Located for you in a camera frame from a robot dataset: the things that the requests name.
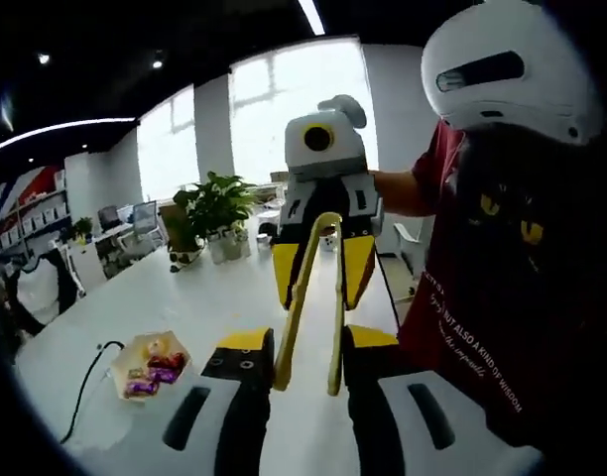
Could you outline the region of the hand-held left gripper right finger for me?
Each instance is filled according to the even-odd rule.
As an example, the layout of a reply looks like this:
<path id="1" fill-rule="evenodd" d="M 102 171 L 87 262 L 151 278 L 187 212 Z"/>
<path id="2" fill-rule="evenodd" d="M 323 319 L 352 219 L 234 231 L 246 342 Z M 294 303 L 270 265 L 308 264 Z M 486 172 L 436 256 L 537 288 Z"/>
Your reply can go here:
<path id="1" fill-rule="evenodd" d="M 363 475 L 536 475 L 541 454 L 511 446 L 483 409 L 433 371 L 412 369 L 396 338 L 342 330 L 348 412 Z"/>

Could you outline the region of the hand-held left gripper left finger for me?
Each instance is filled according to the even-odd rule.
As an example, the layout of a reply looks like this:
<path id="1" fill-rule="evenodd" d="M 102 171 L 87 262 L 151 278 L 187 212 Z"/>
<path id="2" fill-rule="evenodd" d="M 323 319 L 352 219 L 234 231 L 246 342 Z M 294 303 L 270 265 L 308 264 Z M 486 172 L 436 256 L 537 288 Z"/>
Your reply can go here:
<path id="1" fill-rule="evenodd" d="M 220 340 L 198 373 L 187 370 L 137 418 L 131 475 L 257 475 L 273 380 L 274 331 Z"/>

